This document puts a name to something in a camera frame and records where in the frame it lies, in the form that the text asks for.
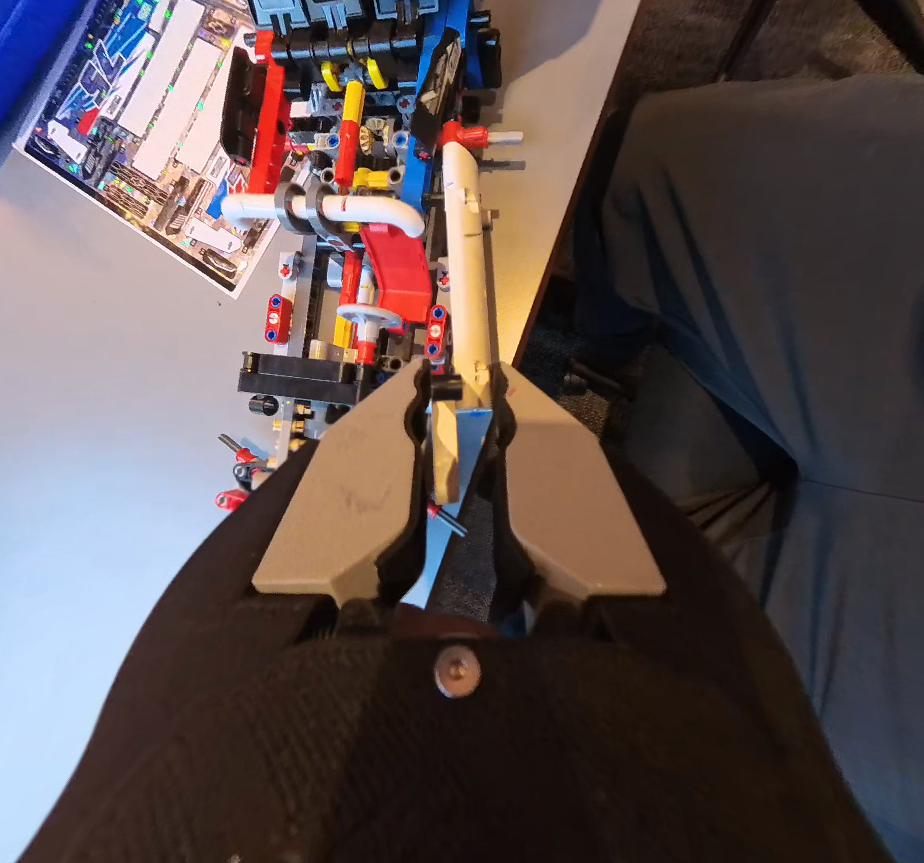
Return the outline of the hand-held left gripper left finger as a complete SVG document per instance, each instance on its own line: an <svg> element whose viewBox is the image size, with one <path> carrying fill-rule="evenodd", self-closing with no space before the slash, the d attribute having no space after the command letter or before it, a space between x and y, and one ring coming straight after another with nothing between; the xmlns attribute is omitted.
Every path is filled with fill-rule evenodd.
<svg viewBox="0 0 924 863"><path fill-rule="evenodd" d="M252 578L263 594L399 603L425 565L430 363L374 390L311 451Z"/></svg>

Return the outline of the toy brick car model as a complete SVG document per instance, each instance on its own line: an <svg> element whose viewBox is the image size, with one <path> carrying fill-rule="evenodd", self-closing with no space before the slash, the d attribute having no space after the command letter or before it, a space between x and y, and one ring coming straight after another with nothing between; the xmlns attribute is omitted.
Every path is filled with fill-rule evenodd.
<svg viewBox="0 0 924 863"><path fill-rule="evenodd" d="M520 133L480 122L502 85L502 44L478 0L247 0L256 32L230 61L221 148L247 172L222 219L303 237L278 262L266 349L237 389L279 416L274 455L225 434L232 512L291 454L414 357L453 375L442 149L478 158Z"/></svg>

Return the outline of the shiny sticker sheet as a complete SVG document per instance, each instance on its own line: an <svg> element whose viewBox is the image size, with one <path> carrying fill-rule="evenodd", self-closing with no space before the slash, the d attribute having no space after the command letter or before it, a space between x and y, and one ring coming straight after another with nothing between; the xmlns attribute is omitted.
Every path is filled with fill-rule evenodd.
<svg viewBox="0 0 924 863"><path fill-rule="evenodd" d="M246 0L95 0L14 149L236 298L276 222L223 200L248 170L220 142Z"/></svg>

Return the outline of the person's grey pants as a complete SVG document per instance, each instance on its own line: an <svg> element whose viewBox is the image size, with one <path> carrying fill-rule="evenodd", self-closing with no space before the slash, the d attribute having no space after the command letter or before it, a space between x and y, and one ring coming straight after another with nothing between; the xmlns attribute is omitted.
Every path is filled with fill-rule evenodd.
<svg viewBox="0 0 924 863"><path fill-rule="evenodd" d="M576 218L629 461L743 578L854 796L922 861L922 77L642 101Z"/></svg>

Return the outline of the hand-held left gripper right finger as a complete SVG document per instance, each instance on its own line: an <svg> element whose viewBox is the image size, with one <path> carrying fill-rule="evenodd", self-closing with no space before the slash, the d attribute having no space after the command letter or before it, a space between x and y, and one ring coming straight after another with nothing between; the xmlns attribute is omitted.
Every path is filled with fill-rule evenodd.
<svg viewBox="0 0 924 863"><path fill-rule="evenodd" d="M506 363L493 369L492 400L495 605L663 596L596 435Z"/></svg>

